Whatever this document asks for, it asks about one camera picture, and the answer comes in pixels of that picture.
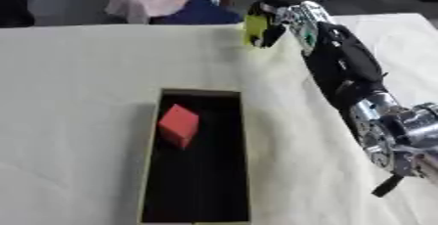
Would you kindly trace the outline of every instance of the red block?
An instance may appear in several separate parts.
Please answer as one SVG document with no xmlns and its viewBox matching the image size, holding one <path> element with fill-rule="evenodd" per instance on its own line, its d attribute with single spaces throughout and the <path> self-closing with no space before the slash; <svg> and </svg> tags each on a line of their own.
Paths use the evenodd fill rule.
<svg viewBox="0 0 438 225">
<path fill-rule="evenodd" d="M 199 117 L 179 105 L 173 105 L 158 123 L 161 135 L 176 146 L 186 149 L 197 133 Z"/>
</svg>

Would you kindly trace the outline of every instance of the rectangular hole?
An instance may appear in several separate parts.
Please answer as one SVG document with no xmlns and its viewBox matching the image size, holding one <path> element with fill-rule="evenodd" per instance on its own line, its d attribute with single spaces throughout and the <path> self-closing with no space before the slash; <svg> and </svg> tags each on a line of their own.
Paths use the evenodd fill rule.
<svg viewBox="0 0 438 225">
<path fill-rule="evenodd" d="M 142 222 L 249 221 L 240 94 L 163 91 L 158 120 L 174 104 L 199 115 L 198 132 L 182 151 L 155 131 Z"/>
</svg>

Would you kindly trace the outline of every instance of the blue cloth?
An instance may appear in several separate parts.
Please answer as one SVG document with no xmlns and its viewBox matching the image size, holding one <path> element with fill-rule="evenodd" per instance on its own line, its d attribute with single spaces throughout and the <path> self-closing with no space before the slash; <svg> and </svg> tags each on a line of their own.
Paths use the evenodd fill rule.
<svg viewBox="0 0 438 225">
<path fill-rule="evenodd" d="M 152 24 L 232 24 L 241 23 L 236 13 L 215 5 L 211 0 L 190 0 L 179 12 L 154 18 Z"/>
</svg>

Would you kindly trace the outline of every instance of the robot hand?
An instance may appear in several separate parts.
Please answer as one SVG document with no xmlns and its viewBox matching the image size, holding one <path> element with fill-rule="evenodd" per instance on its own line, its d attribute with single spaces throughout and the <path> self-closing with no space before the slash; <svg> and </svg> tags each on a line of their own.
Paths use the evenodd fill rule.
<svg viewBox="0 0 438 225">
<path fill-rule="evenodd" d="M 438 183 L 438 106 L 399 105 L 367 47 L 317 3 L 254 3 L 246 18 L 246 39 L 271 47 L 286 26 L 301 44 L 304 62 L 325 98 L 369 159 L 392 174 L 373 193 L 383 197 L 406 176 Z"/>
</svg>

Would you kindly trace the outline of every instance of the white tablecloth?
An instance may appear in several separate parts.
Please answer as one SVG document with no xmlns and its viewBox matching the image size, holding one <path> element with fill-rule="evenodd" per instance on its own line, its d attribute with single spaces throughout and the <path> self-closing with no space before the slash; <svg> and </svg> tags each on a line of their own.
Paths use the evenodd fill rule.
<svg viewBox="0 0 438 225">
<path fill-rule="evenodd" d="M 338 18 L 407 105 L 438 102 L 438 32 L 419 15 Z M 239 26 L 0 31 L 0 224 L 135 224 L 161 87 L 241 90 L 253 224 L 436 224 L 438 188 L 384 199 L 373 166 L 319 93 L 287 34 L 241 46 Z"/>
</svg>

